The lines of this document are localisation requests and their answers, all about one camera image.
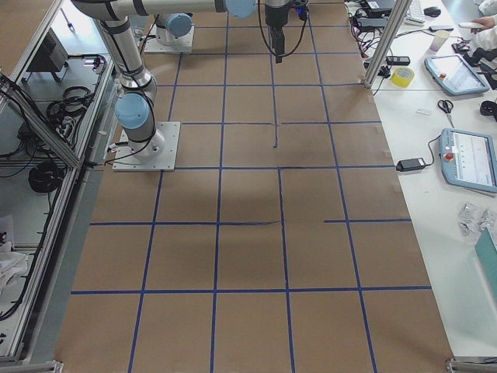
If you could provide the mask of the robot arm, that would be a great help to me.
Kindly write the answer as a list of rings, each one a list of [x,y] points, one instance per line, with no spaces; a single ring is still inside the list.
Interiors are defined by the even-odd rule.
[[[259,1],[73,1],[81,13],[92,18],[111,58],[120,72],[123,97],[117,100],[116,117],[127,135],[130,154],[124,159],[145,161],[159,157],[166,142],[155,120],[155,77],[144,66],[129,22],[130,16],[165,16],[167,24],[191,12],[228,13],[236,18],[260,11]]]
[[[156,40],[163,46],[171,47],[191,31],[193,21],[189,13],[159,14],[155,26]]]

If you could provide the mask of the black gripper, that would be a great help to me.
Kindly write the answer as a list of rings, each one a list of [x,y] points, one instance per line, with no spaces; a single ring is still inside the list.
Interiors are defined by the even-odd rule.
[[[285,36],[283,27],[288,23],[290,5],[272,6],[265,4],[265,22],[270,27],[270,39],[275,55],[275,62],[283,62],[285,55]]]

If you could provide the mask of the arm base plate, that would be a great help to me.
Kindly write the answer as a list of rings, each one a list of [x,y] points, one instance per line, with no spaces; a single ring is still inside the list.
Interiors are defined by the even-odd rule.
[[[117,160],[112,168],[116,172],[146,172],[173,171],[176,167],[176,156],[180,136],[181,123],[178,121],[157,122],[155,136],[147,147],[140,150],[138,144],[119,147],[116,151]]]
[[[182,37],[175,37],[167,29],[156,26],[152,28],[151,37],[147,40],[144,47],[146,54],[189,54],[193,50],[195,26]]]

